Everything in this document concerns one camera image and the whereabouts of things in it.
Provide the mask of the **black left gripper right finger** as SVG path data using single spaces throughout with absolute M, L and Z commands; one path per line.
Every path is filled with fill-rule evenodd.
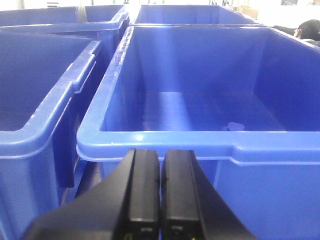
M 254 240 L 214 189 L 192 150 L 171 149 L 161 174 L 164 240 Z

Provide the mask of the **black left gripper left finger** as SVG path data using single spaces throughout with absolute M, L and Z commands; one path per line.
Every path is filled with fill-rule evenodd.
M 23 240 L 157 240 L 160 164 L 151 149 L 130 149 L 100 183 L 36 217 Z

